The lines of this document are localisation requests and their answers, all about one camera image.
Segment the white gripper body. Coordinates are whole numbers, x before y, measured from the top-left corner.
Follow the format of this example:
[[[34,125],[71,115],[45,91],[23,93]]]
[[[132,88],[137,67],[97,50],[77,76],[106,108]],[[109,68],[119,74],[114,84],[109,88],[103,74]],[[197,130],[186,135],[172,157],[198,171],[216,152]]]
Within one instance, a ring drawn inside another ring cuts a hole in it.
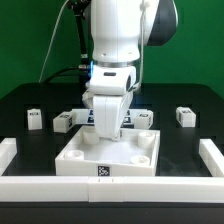
[[[118,139],[133,95],[93,97],[94,126],[100,137]]]

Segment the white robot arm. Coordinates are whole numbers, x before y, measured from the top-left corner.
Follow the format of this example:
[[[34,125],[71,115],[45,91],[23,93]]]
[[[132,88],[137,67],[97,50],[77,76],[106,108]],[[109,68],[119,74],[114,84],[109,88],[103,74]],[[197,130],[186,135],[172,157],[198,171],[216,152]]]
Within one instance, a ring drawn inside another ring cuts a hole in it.
[[[91,0],[93,64],[88,92],[99,136],[117,139],[133,93],[142,82],[145,46],[162,46],[176,32],[174,0]]]

